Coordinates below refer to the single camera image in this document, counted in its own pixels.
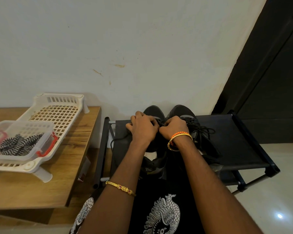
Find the tiled floor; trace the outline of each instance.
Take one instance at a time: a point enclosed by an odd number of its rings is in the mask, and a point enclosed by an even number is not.
[[[281,173],[236,195],[265,234],[293,234],[293,144],[264,144],[264,150]],[[246,182],[261,176],[264,169],[240,171]],[[69,226],[0,228],[0,234],[68,233]]]

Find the shoe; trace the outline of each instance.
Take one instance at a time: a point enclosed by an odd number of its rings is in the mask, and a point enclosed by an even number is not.
[[[149,106],[143,113],[148,116],[153,116],[160,127],[164,126],[165,116],[158,106]],[[140,178],[160,178],[163,176],[167,162],[167,143],[168,140],[157,132],[155,139],[146,150],[148,153],[156,152],[157,158],[150,160],[145,156],[143,157],[139,175]]]
[[[212,128],[201,126],[195,114],[186,106],[176,105],[169,113],[168,117],[180,117],[186,121],[189,133],[193,138],[195,146],[203,153],[208,164],[217,163],[217,158],[221,157],[220,152],[210,139],[210,135],[215,133]]]

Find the brown scuff mark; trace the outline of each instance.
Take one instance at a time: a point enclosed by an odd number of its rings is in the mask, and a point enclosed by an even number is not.
[[[99,73],[98,71],[96,71],[95,69],[93,69],[94,72],[96,72],[97,74],[101,75],[103,77],[103,75],[101,73]]]
[[[119,65],[119,64],[115,64],[114,66],[119,67],[119,68],[124,68],[125,65]]]

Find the bracelet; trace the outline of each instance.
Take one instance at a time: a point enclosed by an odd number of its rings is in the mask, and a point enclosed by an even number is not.
[[[170,145],[171,145],[171,143],[172,143],[172,140],[173,140],[174,138],[180,136],[180,135],[187,135],[187,136],[191,137],[191,139],[193,139],[192,136],[191,136],[189,133],[187,133],[187,132],[184,132],[184,131],[178,132],[178,133],[174,134],[174,135],[171,137],[170,141],[168,142],[168,144],[167,144],[168,149],[170,149],[170,150],[172,150],[172,151],[175,151],[175,152],[178,152],[178,151],[179,151],[179,150],[176,150],[176,149],[172,149],[172,148],[170,147]]]
[[[125,187],[125,186],[121,186],[121,185],[115,184],[114,182],[110,182],[110,181],[106,181],[105,184],[109,184],[109,185],[115,186],[116,188],[121,189],[122,191],[125,191],[125,192],[128,193],[129,195],[136,196],[136,194],[134,194],[132,190],[129,190],[129,189],[128,189],[127,187]]]

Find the wooden table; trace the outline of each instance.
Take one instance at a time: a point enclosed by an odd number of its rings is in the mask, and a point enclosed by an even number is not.
[[[16,120],[26,110],[0,108],[0,121]],[[88,114],[83,111],[79,114],[52,159],[42,164],[53,175],[51,181],[43,183],[27,173],[0,172],[0,210],[68,206],[100,107],[89,107],[89,110]]]

